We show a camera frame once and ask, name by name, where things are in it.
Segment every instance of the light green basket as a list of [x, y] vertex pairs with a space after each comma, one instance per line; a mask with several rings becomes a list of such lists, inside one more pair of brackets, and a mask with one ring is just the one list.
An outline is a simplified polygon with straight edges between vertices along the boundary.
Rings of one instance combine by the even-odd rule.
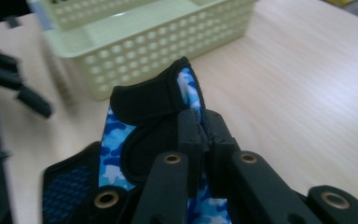
[[30, 0], [48, 43], [93, 97], [156, 76], [244, 34], [255, 0]]

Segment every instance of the blue camouflage pattern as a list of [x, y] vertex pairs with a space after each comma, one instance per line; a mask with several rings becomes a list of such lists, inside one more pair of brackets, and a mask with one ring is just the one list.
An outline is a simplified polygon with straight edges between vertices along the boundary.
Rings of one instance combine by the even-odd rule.
[[[183, 68], [177, 77], [183, 101], [197, 113], [201, 123], [201, 105], [197, 92], [197, 84], [189, 68]], [[128, 135], [136, 128], [118, 120], [109, 107], [103, 132], [99, 186], [114, 185], [130, 190], [134, 186], [123, 175], [120, 167], [122, 145]], [[202, 176], [201, 187], [195, 199], [187, 202], [188, 224], [230, 224], [227, 214], [227, 201], [212, 199], [205, 175]]]

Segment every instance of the table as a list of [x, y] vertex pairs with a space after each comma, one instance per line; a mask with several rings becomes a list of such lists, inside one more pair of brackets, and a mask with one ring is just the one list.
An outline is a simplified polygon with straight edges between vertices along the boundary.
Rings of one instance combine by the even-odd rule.
[[[101, 139], [108, 101], [95, 102], [58, 64], [33, 15], [0, 50], [55, 114], [44, 120], [0, 88], [0, 124], [17, 223], [40, 222], [41, 175]], [[246, 36], [191, 61], [206, 105], [242, 150], [262, 155], [294, 190], [331, 185], [358, 198], [358, 18], [321, 1], [261, 0]]]

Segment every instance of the black strap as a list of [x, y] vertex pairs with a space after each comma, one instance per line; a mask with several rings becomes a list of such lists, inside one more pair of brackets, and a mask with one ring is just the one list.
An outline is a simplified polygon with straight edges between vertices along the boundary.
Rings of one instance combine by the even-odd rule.
[[127, 87], [114, 87], [110, 105], [117, 118], [121, 122], [136, 125], [147, 119], [154, 119], [186, 109], [187, 106], [183, 102], [177, 84], [178, 74], [185, 67], [191, 70], [188, 59], [183, 57], [175, 61], [157, 77], [146, 82]]

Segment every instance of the metal ring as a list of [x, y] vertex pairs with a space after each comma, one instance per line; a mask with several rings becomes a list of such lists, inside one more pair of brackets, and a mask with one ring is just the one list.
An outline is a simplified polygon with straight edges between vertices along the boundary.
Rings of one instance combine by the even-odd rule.
[[118, 194], [114, 190], [99, 193], [94, 199], [94, 204], [98, 208], [108, 208], [118, 202]]
[[321, 197], [325, 203], [337, 209], [348, 209], [351, 206], [350, 202], [348, 202], [346, 198], [333, 192], [323, 192], [321, 194]]
[[257, 157], [255, 157], [254, 155], [245, 153], [245, 154], [241, 155], [241, 160], [246, 163], [255, 163], [255, 162], [257, 162]]
[[181, 159], [178, 155], [168, 155], [164, 158], [165, 162], [170, 163], [170, 164], [175, 164], [178, 163]]

